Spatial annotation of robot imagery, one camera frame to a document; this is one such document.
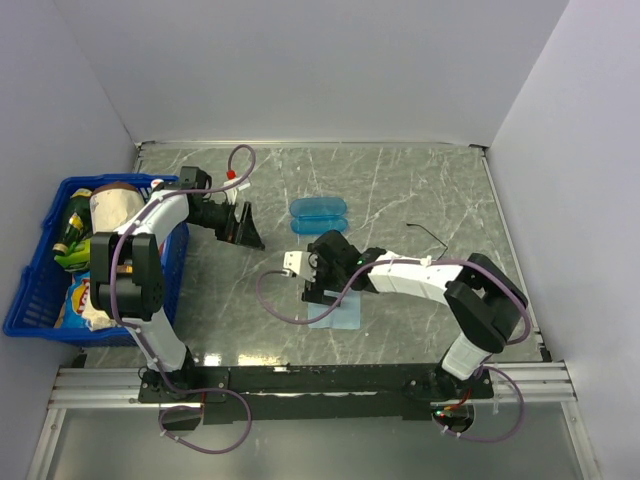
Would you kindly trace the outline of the light blue cleaning cloth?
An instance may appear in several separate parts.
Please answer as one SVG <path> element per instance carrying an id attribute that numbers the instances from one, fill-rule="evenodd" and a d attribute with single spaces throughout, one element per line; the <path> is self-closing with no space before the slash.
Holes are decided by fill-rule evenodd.
<path id="1" fill-rule="evenodd" d="M 311 329 L 358 330 L 361 328 L 361 294 L 350 291 L 327 317 L 309 325 Z"/>

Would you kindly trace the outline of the blue translucent glasses case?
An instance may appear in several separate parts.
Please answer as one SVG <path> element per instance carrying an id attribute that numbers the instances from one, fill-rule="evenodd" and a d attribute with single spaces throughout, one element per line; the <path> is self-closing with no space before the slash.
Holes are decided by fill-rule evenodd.
<path id="1" fill-rule="evenodd" d="M 344 232 L 349 226 L 347 204 L 340 197 L 299 198 L 291 203 L 289 212 L 290 228 L 297 235 L 322 235 L 330 230 Z"/>

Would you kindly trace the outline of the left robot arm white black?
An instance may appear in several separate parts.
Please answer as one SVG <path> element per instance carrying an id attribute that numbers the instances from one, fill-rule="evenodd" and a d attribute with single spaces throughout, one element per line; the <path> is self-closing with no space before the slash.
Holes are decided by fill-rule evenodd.
<path id="1" fill-rule="evenodd" d="M 253 219 L 252 204 L 237 205 L 238 188 L 228 180 L 217 203 L 211 177 L 184 167 L 176 181 L 157 183 L 133 218 L 111 232 L 96 232 L 90 247 L 90 299 L 125 328 L 144 353 L 152 377 L 177 402 L 198 387 L 195 363 L 176 336 L 164 309 L 166 281 L 159 246 L 184 223 L 214 231 L 217 240 L 255 250 L 265 245 Z"/>

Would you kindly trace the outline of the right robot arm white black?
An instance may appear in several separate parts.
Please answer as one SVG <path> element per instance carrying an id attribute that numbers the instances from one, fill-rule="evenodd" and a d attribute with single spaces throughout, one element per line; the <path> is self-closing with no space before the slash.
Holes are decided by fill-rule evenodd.
<path id="1" fill-rule="evenodd" d="M 302 300 L 337 306 L 349 291 L 401 294 L 445 305 L 460 334 L 440 361 L 438 390 L 458 398 L 489 357 L 523 341 L 531 330 L 524 293 L 487 256 L 466 260 L 413 258 L 372 247 L 359 251 L 330 230 L 283 266 L 305 281 Z"/>

